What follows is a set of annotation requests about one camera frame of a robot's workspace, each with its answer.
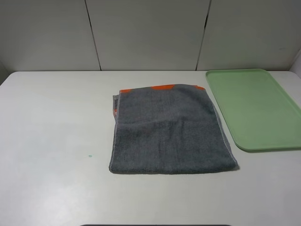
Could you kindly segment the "grey and orange towel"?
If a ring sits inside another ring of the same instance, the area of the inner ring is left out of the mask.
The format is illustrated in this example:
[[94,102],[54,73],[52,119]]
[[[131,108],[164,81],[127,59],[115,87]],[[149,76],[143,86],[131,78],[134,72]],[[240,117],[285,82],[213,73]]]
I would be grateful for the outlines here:
[[205,88],[172,84],[113,96],[114,174],[204,174],[238,162]]

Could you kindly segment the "green plastic tray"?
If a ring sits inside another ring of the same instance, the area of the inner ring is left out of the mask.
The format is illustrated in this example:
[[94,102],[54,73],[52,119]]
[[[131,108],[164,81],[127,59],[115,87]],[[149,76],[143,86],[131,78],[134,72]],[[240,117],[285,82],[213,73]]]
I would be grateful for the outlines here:
[[262,69],[206,72],[234,143],[246,152],[301,147],[301,109]]

